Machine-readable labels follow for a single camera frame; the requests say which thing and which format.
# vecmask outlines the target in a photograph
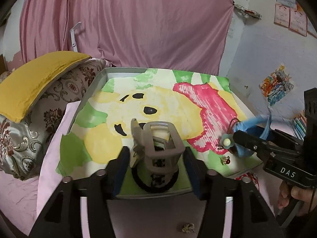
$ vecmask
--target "floral cushion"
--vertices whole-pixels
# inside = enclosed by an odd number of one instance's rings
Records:
[[[80,101],[98,72],[111,64],[92,58],[55,81],[20,122],[0,115],[0,169],[21,180],[38,175],[66,105]]]

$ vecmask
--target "black cable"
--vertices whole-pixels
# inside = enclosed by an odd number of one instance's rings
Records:
[[[313,200],[314,200],[314,197],[315,197],[315,191],[316,191],[316,189],[313,190],[313,195],[312,195],[312,198],[311,198],[311,200],[310,200],[308,213],[310,212],[310,210],[311,210],[311,208],[312,208],[312,205],[313,205]]]

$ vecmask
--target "painting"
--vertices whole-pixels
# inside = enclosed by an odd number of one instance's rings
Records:
[[[291,82],[289,74],[285,73],[285,66],[283,64],[272,72],[260,85],[262,94],[270,106],[285,97],[293,88],[294,84]]]
[[[94,92],[62,137],[57,172],[84,178],[117,158],[122,146],[131,149],[131,119],[136,118],[141,127],[150,121],[173,123],[197,159],[228,176],[260,164],[254,159],[244,165],[233,157],[230,164],[221,164],[220,158],[232,154],[219,148],[219,140],[235,117],[246,119],[224,77],[147,69],[134,77],[113,78]],[[160,130],[153,132],[166,138]]]

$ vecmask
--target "white pearl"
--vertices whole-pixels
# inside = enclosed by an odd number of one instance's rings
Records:
[[[225,147],[229,146],[230,144],[231,144],[231,140],[230,139],[226,138],[226,139],[223,140],[223,145]]]

